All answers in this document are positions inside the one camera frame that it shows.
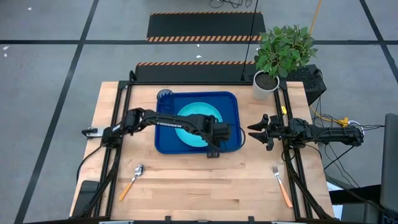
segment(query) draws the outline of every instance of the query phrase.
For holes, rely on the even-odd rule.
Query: concrete floor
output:
[[[16,219],[77,47],[2,41],[79,40],[92,3],[0,1],[0,125],[4,127],[0,141],[5,153],[0,157],[2,223]],[[383,38],[398,40],[398,2],[366,3]],[[273,0],[260,1],[257,10],[263,12],[267,28],[310,26],[316,6],[314,0]],[[99,0],[86,39],[144,40],[152,12],[217,10],[252,11],[254,4],[249,9],[232,9],[229,4],[212,9],[206,0]],[[354,0],[323,1],[313,36],[317,40],[377,40],[360,2]],[[91,124],[101,82],[125,80],[138,62],[244,60],[246,48],[244,44],[84,45],[24,222],[68,217],[76,168],[86,145],[80,131]],[[251,46],[250,60],[255,48]],[[328,87],[322,96],[322,113],[347,116],[361,124],[384,124],[386,113],[398,113],[398,84],[380,45],[316,48],[318,57],[311,63],[323,71]],[[388,49],[398,58],[398,46],[388,45]],[[341,159],[360,186],[381,181],[382,136],[382,129],[367,132],[363,146]],[[332,146],[338,155],[348,148]],[[325,155],[323,162],[329,163]],[[326,173],[346,182],[335,166]]]

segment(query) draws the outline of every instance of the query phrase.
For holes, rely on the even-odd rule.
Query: blue plastic tray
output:
[[[240,127],[238,102],[236,97],[227,91],[198,92],[198,93],[173,93],[163,96],[156,105],[159,113],[174,114],[186,105],[195,102],[208,103],[214,106],[221,114],[223,122],[235,124]],[[228,141],[222,142],[222,152],[233,152],[239,149],[242,143],[241,130],[231,126],[231,137]],[[155,127],[155,147],[163,154],[188,154],[206,153],[207,146],[193,147],[185,144],[177,136],[174,128],[165,126]]]

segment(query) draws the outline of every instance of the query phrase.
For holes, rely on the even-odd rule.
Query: white flower pot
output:
[[[256,76],[262,71],[258,71],[253,77],[253,98],[256,100],[266,100],[278,87],[279,87],[279,77],[276,77],[277,84],[276,87],[271,90],[264,90],[260,88],[256,83]]]

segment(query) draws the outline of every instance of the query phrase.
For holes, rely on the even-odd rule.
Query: wooden table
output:
[[[117,82],[102,83],[92,126],[110,125],[117,85]],[[246,134],[250,132],[246,127],[260,122],[264,113],[276,114],[274,97],[256,101],[252,97],[251,86],[138,85],[132,88],[129,108],[155,110],[156,94],[164,88],[174,92],[230,91],[238,99],[240,122]],[[302,83],[288,83],[288,89],[293,116],[311,122]],[[172,220],[245,221],[248,216],[254,216],[257,221],[294,220],[293,210],[286,206],[271,171],[271,166],[278,164],[282,181],[289,192],[280,141],[275,141],[272,151],[266,151],[265,145],[247,136],[246,144],[240,150],[222,153],[219,159],[207,159],[205,154],[159,153],[154,146],[154,131],[155,127],[149,126],[134,136],[124,136],[111,219],[164,220],[166,215],[170,215]],[[85,156],[99,144],[100,139],[88,140]],[[81,168],[71,214],[81,182],[99,181],[104,152],[104,149],[97,152]],[[309,191],[325,211],[333,216],[319,153],[306,147],[302,149],[302,161]],[[125,199],[119,202],[121,192],[134,175],[134,168],[140,163],[146,167],[144,175],[136,180]],[[302,194],[298,188],[297,195],[301,216],[305,217]],[[107,196],[108,193],[103,196],[100,215],[105,214]]]

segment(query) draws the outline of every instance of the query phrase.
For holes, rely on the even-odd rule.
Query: light blue plate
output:
[[[211,106],[208,103],[191,103],[187,106],[184,106],[180,110],[180,112],[178,112],[178,115],[180,116],[188,116],[191,114],[213,115],[215,118],[218,119],[218,122],[223,122],[220,112],[218,112],[218,110],[214,106]],[[181,141],[183,141],[185,144],[188,144],[189,146],[205,147],[208,145],[208,143],[202,140],[200,136],[190,134],[184,129],[175,128],[175,131],[177,132],[177,136],[181,139]]]

